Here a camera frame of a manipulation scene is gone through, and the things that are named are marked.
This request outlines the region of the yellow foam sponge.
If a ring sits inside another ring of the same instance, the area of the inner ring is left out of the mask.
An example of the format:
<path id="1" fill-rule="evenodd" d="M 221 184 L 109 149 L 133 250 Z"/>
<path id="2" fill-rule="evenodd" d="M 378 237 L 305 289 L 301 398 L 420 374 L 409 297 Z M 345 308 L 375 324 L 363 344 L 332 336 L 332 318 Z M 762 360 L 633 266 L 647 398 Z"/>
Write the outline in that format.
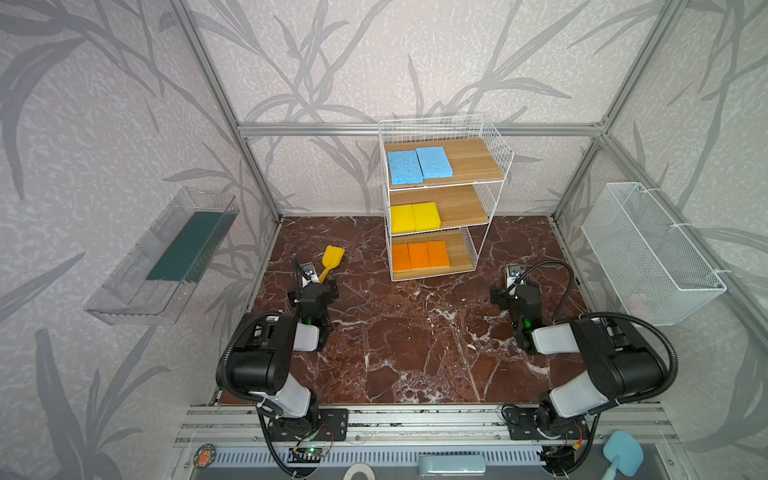
<path id="1" fill-rule="evenodd" d="M 435 202 L 412 205 L 415 230 L 434 231 L 442 228 L 441 218 Z"/>
<path id="2" fill-rule="evenodd" d="M 393 235 L 411 233 L 416 230 L 414 210 L 410 204 L 392 206 L 390 219 Z"/>

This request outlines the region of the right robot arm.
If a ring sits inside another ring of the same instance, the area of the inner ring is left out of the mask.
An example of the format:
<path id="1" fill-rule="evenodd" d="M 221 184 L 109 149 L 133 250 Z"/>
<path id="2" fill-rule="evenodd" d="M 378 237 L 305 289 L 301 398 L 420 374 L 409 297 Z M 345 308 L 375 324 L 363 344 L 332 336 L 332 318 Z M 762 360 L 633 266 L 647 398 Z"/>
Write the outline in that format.
<path id="1" fill-rule="evenodd" d="M 679 372 L 671 341 L 654 325 L 619 312 L 589 312 L 549 326 L 533 284 L 492 286 L 490 301 L 510 314 L 518 346 L 532 355 L 578 354 L 585 371 L 543 394 L 533 416 L 547 436 L 585 415 L 644 401 L 669 389 Z"/>

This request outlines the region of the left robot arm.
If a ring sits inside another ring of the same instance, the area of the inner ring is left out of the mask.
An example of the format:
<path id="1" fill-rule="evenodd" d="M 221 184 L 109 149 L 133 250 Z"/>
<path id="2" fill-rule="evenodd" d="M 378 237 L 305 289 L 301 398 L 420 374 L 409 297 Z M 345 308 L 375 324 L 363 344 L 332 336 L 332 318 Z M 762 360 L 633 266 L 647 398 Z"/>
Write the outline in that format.
<path id="1" fill-rule="evenodd" d="M 293 313 L 244 314 L 217 365 L 217 385 L 277 423 L 317 429 L 317 397 L 290 373 L 291 361 L 295 352 L 323 350 L 332 331 L 328 307 L 338 297 L 334 280 L 310 282 L 289 293 Z"/>

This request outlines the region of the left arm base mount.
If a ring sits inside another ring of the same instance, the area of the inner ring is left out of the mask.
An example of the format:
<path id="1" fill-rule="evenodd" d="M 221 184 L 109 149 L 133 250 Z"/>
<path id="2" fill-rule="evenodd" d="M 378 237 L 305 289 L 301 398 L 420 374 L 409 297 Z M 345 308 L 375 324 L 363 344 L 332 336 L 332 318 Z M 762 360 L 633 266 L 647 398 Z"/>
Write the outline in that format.
<path id="1" fill-rule="evenodd" d="M 313 441 L 343 441 L 349 426 L 349 410 L 320 408 L 301 418 L 267 419 L 266 426 L 272 441 L 296 442 L 306 437 Z"/>

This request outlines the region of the beige orange scrub sponge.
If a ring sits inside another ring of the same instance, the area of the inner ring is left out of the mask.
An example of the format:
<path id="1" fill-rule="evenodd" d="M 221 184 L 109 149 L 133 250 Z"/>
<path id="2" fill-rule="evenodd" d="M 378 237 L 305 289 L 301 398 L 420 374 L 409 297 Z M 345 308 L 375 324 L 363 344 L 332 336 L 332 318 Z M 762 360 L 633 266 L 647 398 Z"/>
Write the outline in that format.
<path id="1" fill-rule="evenodd" d="M 406 272 L 412 269 L 409 246 L 407 244 L 395 244 L 392 246 L 392 269 L 395 273 Z"/>

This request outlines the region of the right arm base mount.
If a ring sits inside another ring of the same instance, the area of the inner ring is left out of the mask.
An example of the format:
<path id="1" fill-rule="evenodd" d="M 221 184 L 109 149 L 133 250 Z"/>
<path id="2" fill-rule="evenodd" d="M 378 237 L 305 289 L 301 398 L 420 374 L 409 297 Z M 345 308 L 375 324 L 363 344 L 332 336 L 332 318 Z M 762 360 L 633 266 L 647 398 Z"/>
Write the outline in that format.
<path id="1" fill-rule="evenodd" d="M 570 419 L 550 417 L 538 407 L 505 404 L 500 410 L 511 440 L 579 443 L 590 433 L 583 416 Z"/>

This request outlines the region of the blue cellulose sponge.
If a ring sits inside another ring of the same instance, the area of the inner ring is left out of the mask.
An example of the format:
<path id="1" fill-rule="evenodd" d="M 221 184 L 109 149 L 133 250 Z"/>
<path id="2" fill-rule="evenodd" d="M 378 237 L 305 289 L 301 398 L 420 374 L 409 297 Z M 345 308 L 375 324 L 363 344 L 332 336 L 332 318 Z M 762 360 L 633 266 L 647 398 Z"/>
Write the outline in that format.
<path id="1" fill-rule="evenodd" d="M 387 153 L 391 183 L 398 185 L 420 184 L 424 181 L 420 162 L 415 150 L 390 151 Z"/>
<path id="2" fill-rule="evenodd" d="M 421 147 L 415 149 L 422 176 L 425 180 L 452 178 L 450 160 L 443 147 Z"/>

